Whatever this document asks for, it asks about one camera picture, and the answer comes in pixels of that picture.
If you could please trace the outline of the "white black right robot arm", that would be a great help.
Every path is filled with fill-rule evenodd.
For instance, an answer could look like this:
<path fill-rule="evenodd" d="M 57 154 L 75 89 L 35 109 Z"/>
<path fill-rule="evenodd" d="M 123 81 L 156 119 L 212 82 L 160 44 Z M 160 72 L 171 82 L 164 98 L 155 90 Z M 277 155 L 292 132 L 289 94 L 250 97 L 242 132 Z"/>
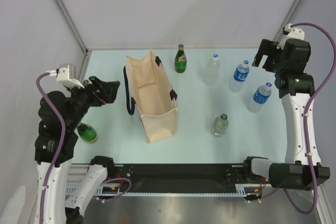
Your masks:
<path fill-rule="evenodd" d="M 260 177 L 269 180 L 273 188 L 313 190 L 330 178 L 330 169 L 321 165 L 313 128 L 313 109 L 307 105 L 315 88 L 313 77 L 305 73 L 311 55 L 310 44 L 300 39 L 287 39 L 284 46 L 263 39 L 253 66 L 267 59 L 263 69 L 275 74 L 275 86 L 285 112 L 287 150 L 284 163 L 267 158 L 248 156 L 242 169 L 243 179 L 254 183 Z"/>

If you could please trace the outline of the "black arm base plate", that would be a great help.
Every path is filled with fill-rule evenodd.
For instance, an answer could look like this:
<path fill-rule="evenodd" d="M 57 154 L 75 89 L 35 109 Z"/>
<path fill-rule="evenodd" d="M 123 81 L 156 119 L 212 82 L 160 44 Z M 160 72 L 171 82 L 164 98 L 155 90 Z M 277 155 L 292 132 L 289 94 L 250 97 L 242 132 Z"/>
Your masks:
<path fill-rule="evenodd" d="M 267 185 L 243 164 L 110 164 L 108 178 L 127 178 L 132 192 L 218 193 L 230 185 Z"/>

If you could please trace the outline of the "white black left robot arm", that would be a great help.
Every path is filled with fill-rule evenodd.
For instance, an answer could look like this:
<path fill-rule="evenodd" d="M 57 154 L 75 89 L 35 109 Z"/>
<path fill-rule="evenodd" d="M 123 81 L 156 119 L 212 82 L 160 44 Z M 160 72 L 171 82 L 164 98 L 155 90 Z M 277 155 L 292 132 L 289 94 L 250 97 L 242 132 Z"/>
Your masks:
<path fill-rule="evenodd" d="M 43 96 L 38 115 L 41 118 L 38 138 L 35 142 L 35 161 L 38 169 L 38 198 L 35 223 L 83 223 L 88 203 L 103 181 L 115 178 L 117 169 L 112 158 L 95 156 L 85 178 L 71 199 L 65 198 L 67 177 L 74 148 L 78 139 L 78 125 L 91 107 L 112 104 L 117 97 L 119 81 L 104 82 L 96 76 L 82 88 L 70 88 L 70 97 L 60 91 L 45 93 L 40 85 L 43 73 L 36 86 Z"/>

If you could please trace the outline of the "blue label water bottle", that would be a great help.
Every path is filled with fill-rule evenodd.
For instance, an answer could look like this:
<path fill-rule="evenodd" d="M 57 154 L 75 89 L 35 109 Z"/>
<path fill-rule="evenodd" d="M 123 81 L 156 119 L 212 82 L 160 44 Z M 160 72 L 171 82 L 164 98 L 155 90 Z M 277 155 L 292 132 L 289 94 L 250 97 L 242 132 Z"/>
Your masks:
<path fill-rule="evenodd" d="M 231 78 L 229 88 L 232 92 L 239 92 L 249 74 L 249 61 L 244 60 L 241 64 L 236 67 L 233 77 Z"/>

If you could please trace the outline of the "clear unlabelled plastic water bottle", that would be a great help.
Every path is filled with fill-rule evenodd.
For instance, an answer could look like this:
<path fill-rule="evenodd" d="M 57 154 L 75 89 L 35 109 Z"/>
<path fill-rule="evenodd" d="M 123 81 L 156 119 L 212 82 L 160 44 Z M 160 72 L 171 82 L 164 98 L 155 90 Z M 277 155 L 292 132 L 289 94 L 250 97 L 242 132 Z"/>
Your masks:
<path fill-rule="evenodd" d="M 208 86 L 212 86 L 216 83 L 219 75 L 220 61 L 219 55 L 213 54 L 207 61 L 204 70 L 204 83 Z"/>

